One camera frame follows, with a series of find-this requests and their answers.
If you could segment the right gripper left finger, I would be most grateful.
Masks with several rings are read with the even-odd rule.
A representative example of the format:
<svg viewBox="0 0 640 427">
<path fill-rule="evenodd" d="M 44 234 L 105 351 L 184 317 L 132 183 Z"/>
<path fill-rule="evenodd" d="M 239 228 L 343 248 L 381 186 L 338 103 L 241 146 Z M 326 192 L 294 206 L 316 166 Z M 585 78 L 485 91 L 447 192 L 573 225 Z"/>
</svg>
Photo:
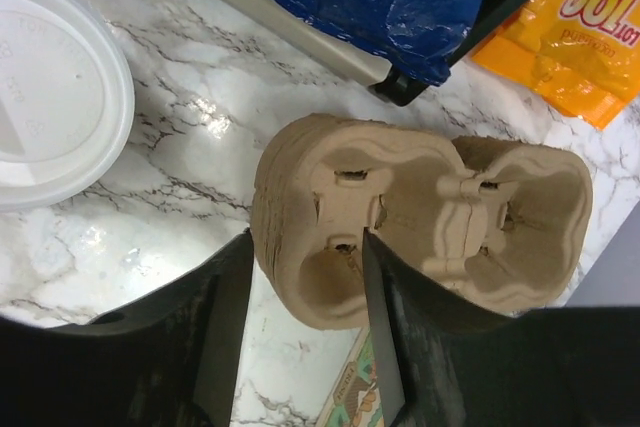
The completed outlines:
<svg viewBox="0 0 640 427">
<path fill-rule="evenodd" d="M 1 322 L 5 426 L 226 426 L 254 266 L 243 232 L 85 325 Z"/>
</svg>

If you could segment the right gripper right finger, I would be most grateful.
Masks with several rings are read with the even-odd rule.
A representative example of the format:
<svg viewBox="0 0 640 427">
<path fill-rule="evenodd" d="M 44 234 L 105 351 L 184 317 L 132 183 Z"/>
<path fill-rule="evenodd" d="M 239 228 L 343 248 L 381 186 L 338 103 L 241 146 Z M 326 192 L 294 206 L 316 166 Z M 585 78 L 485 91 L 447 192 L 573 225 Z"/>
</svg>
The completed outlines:
<svg viewBox="0 0 640 427">
<path fill-rule="evenodd" d="M 479 307 L 363 236 L 383 420 L 388 426 L 635 426 L 637 307 Z"/>
</svg>

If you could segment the green Fresh paper bag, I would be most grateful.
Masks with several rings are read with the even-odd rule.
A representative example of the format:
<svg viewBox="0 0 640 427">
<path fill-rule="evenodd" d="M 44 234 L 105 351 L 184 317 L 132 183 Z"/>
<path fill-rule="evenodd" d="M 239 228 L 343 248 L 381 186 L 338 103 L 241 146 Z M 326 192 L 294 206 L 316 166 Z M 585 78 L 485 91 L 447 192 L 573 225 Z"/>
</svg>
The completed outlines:
<svg viewBox="0 0 640 427">
<path fill-rule="evenodd" d="M 363 328 L 316 421 L 319 427 L 384 425 L 371 334 Z"/>
</svg>

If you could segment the cardboard cup carrier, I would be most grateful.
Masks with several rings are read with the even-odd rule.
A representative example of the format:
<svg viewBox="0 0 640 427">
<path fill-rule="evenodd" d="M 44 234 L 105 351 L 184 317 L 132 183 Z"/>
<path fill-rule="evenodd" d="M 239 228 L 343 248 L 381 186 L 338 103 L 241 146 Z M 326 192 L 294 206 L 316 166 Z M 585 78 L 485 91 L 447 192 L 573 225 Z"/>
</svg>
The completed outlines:
<svg viewBox="0 0 640 427">
<path fill-rule="evenodd" d="M 509 314 L 565 290 L 592 206 L 589 169 L 570 151 L 312 114 L 266 146 L 250 229 L 286 309 L 343 330 L 368 321 L 365 232 L 455 294 Z"/>
</svg>

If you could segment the stack of white plastic lids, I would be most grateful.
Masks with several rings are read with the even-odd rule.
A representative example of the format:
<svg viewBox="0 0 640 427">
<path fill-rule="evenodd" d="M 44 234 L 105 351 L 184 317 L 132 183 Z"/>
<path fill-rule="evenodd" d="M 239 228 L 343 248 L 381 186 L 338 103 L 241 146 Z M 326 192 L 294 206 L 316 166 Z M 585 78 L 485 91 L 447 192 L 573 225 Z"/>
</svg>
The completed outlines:
<svg viewBox="0 0 640 427">
<path fill-rule="evenodd" d="M 1 0 L 1 210 L 48 207 L 99 180 L 129 138 L 128 62 L 86 0 Z"/>
</svg>

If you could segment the orange yellow snack bag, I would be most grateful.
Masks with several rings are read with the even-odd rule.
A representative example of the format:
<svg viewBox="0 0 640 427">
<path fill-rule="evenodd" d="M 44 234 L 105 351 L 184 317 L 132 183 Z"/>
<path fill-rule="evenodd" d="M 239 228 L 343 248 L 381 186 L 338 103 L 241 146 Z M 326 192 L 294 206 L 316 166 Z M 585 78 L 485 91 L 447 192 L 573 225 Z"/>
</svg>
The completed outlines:
<svg viewBox="0 0 640 427">
<path fill-rule="evenodd" d="M 639 93 L 639 0 L 529 0 L 472 59 L 604 129 Z"/>
</svg>

